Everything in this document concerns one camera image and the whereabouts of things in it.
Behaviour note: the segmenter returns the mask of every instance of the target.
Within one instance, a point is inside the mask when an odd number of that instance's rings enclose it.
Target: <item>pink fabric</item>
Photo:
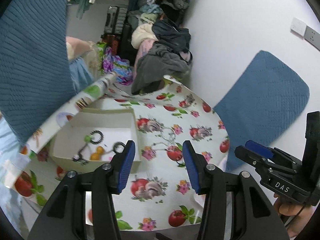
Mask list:
[[[146,39],[140,44],[140,47],[138,49],[138,53],[136,56],[136,60],[133,66],[133,80],[136,78],[136,75],[137,75],[138,60],[148,53],[149,49],[152,48],[154,42],[155,42],[154,39]]]

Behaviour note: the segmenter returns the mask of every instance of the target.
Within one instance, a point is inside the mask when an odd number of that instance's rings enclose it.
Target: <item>flower print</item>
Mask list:
[[[143,224],[147,224],[149,222],[151,222],[151,218],[144,218],[142,221]]]
[[[152,231],[156,228],[156,221],[151,218],[144,218],[142,223],[139,223],[138,229],[143,231]]]
[[[192,114],[194,117],[200,116],[200,115],[199,115],[199,112],[197,112],[197,111],[191,111],[191,114]]]
[[[141,229],[143,231],[152,231],[153,230],[153,225],[143,224],[143,227]]]
[[[180,180],[179,184],[177,184],[176,191],[182,193],[182,195],[185,195],[190,190],[190,183],[187,182],[185,179]]]
[[[205,160],[206,160],[207,162],[209,162],[210,159],[212,159],[212,154],[209,153],[209,152],[202,152],[201,154],[204,156],[204,158],[205,158]]]
[[[174,124],[171,128],[174,130],[174,133],[176,135],[183,133],[182,127],[179,126],[178,124]]]
[[[156,107],[154,104],[144,104],[144,105],[149,109]]]
[[[40,162],[47,162],[48,161],[48,150],[47,147],[43,147],[40,152],[37,153],[37,159]]]
[[[224,130],[226,129],[225,126],[224,126],[224,124],[223,124],[223,122],[222,122],[221,120],[219,121],[218,128],[219,128],[219,129],[224,129]]]
[[[156,152],[150,146],[145,146],[142,150],[142,156],[145,157],[148,161],[150,161],[157,155]]]
[[[177,93],[181,93],[181,91],[182,91],[182,87],[181,86],[177,86],[176,92]]]

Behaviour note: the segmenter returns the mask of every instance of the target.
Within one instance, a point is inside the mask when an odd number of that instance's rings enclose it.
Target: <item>white cardboard box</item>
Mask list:
[[[116,142],[127,143],[132,140],[136,145],[133,169],[140,162],[136,118],[132,109],[100,110],[85,108],[74,116],[55,136],[50,146],[51,158],[64,170],[74,170],[79,173],[91,172],[103,163],[109,163],[114,152],[104,154],[99,161],[90,160],[90,155],[96,152],[97,146],[102,146],[106,152],[112,150]],[[103,133],[103,141],[99,144],[89,143],[81,152],[89,163],[81,165],[72,160],[73,156],[85,145],[84,137],[94,130]]]

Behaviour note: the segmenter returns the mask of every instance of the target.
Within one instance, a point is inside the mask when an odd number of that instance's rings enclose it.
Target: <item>person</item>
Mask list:
[[[282,198],[279,197],[276,193],[274,197],[277,198],[276,202],[274,203],[274,208],[278,212],[278,215],[285,215],[285,216],[295,216],[299,213],[302,208],[302,205],[297,205],[293,203],[288,203],[284,201]],[[301,213],[289,224],[287,231],[290,238],[297,236],[305,225],[308,223],[310,218],[313,215],[313,207],[306,206]]]

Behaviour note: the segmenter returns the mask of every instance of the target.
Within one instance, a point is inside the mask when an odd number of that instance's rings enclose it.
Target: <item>table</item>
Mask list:
[[[229,138],[219,116],[174,78],[166,76],[166,83],[162,90],[137,96],[110,85],[90,105],[103,110],[132,108],[137,120],[136,154],[141,155],[141,163],[129,175],[123,192],[113,196],[120,230],[152,231],[199,223],[202,207],[194,199],[182,144],[191,140],[208,163],[219,165],[227,157]],[[46,149],[32,159],[25,172],[36,178],[40,190],[28,198],[39,205],[45,204],[66,173]],[[87,196],[86,214],[91,208],[90,194]],[[86,223],[92,224],[88,215]]]

